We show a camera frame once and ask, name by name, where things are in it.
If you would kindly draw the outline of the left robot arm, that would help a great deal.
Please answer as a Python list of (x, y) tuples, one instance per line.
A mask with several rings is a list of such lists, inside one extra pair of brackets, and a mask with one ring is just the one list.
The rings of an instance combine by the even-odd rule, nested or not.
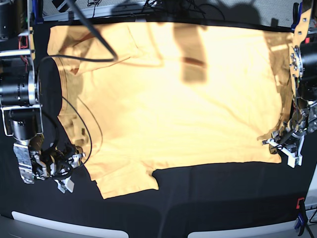
[(282, 152), (288, 166), (302, 164), (305, 135), (317, 129), (317, 2), (304, 0), (293, 6), (294, 38), (289, 50), (289, 70), (294, 111), (288, 122), (263, 141), (271, 154)]

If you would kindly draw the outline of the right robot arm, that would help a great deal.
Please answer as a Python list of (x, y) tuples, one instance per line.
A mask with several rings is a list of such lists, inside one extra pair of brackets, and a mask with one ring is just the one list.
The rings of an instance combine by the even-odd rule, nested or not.
[(0, 40), (17, 38), (13, 50), (0, 52), (0, 112), (4, 133), (13, 137), (13, 151), (22, 180), (53, 179), (62, 192), (73, 192), (72, 172), (85, 157), (82, 148), (68, 144), (57, 149), (59, 129), (40, 103), (41, 84), (34, 65), (31, 19), (34, 0), (0, 2)]

